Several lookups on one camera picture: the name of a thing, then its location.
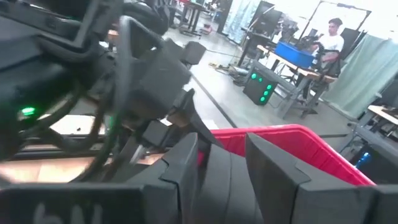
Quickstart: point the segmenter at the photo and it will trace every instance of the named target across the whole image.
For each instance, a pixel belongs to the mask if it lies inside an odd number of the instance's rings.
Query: white t-shirt
[[[343,50],[344,39],[340,35],[323,35],[318,41],[324,46],[325,50],[338,50],[339,52]],[[317,53],[317,50],[314,51],[313,56],[316,56]]]

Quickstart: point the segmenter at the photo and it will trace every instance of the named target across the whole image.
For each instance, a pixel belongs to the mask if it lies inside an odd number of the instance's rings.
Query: light blue curtain
[[[338,80],[322,98],[357,118],[398,71],[398,45],[367,35],[346,60]]]
[[[249,23],[261,0],[233,0],[225,22],[223,33],[240,44],[245,34],[241,27],[249,27]]]

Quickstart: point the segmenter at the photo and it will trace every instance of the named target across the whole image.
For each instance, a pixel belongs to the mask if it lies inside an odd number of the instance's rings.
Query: red plastic bin
[[[235,128],[211,131],[229,152],[245,155],[246,133],[255,133],[293,156],[353,185],[375,185],[308,128],[288,124],[264,128]]]

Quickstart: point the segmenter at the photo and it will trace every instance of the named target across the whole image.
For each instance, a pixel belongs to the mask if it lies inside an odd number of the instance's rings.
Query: table
[[[349,146],[353,142],[355,137],[360,137],[361,139],[367,141],[369,144],[377,145],[382,151],[379,153],[386,157],[396,156],[398,157],[397,147],[391,144],[387,139],[383,139],[381,136],[376,134],[376,129],[369,129],[367,124],[373,118],[380,116],[393,125],[398,126],[398,119],[383,112],[383,106],[371,105],[368,107],[365,115],[359,120],[358,124],[354,127],[353,131],[345,137],[341,146],[336,149],[343,157],[347,158],[350,153]]]
[[[184,29],[182,27],[183,23],[183,18],[185,18],[185,16],[187,15],[188,9],[192,10],[191,13],[191,18],[189,20],[189,24],[188,24],[188,29]],[[199,34],[196,31],[197,25],[198,25],[198,21],[199,21],[199,15],[201,12],[208,12],[205,7],[203,7],[201,4],[195,3],[195,2],[187,2],[185,3],[184,6],[184,10],[183,10],[183,15],[181,16],[181,21],[180,21],[180,33],[181,34],[192,34],[192,35],[196,35],[196,36],[201,36],[201,34]]]
[[[287,80],[282,78],[280,75],[276,75],[274,77],[274,79],[277,80],[278,83],[288,91],[288,95],[284,98],[284,100],[286,101],[286,104],[284,106],[280,107],[279,111],[278,111],[278,116],[281,117],[282,119],[285,118],[287,112],[292,108],[302,110],[303,113],[301,115],[301,118],[305,118],[309,113],[311,113],[313,111],[313,108],[316,106],[316,103],[317,103],[319,97],[326,90],[328,84],[337,80],[337,78],[333,78],[328,75],[325,75],[322,77],[321,74],[319,74],[315,71],[302,69],[302,68],[294,65],[293,63],[285,60],[283,57],[270,51],[269,49],[266,49],[264,46],[258,45],[257,49],[260,52],[267,53],[276,58],[274,64],[272,65],[272,68],[271,68],[272,71],[275,71],[278,64],[282,62],[289,68],[297,71],[297,73],[300,73],[304,76],[303,80],[300,82],[300,84],[298,84],[298,86],[291,84],[291,82],[288,82]],[[297,98],[299,97],[299,95],[303,92],[304,88],[313,80],[318,81],[321,84],[319,89],[317,90],[317,93],[315,94],[315,96],[313,96],[311,98],[311,100],[307,103],[307,105],[296,104]]]

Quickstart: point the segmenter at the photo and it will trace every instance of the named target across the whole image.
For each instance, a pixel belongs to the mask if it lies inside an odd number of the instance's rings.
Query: computer monitor
[[[253,29],[258,33],[265,33],[271,36],[278,25],[282,12],[271,9],[265,14],[261,14]]]
[[[261,16],[265,11],[267,11],[269,8],[271,8],[272,6],[274,6],[274,4],[271,4],[269,2],[266,1],[261,1],[256,9],[256,12],[253,15],[253,18],[251,19],[249,26],[251,24],[253,24],[253,22],[259,17]]]

